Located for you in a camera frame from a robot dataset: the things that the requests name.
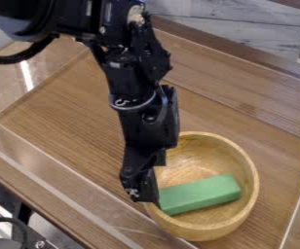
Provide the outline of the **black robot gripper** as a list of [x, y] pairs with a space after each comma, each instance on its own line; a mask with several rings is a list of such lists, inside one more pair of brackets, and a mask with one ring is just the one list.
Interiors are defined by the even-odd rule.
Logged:
[[125, 136], [122, 186], [133, 202], [158, 204], [154, 166], [166, 164], [166, 151], [176, 147], [180, 133], [176, 88], [158, 85], [145, 95], [110, 89], [109, 101]]

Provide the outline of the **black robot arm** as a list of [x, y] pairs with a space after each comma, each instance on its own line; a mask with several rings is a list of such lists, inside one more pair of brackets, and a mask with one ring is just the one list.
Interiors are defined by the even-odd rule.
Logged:
[[109, 83], [109, 102], [125, 136], [121, 182], [136, 202], [160, 202], [156, 166], [177, 145], [176, 89], [161, 83], [173, 69], [172, 53], [157, 38], [145, 0], [0, 0], [0, 30], [23, 51], [0, 64], [35, 57], [63, 35], [86, 45]]

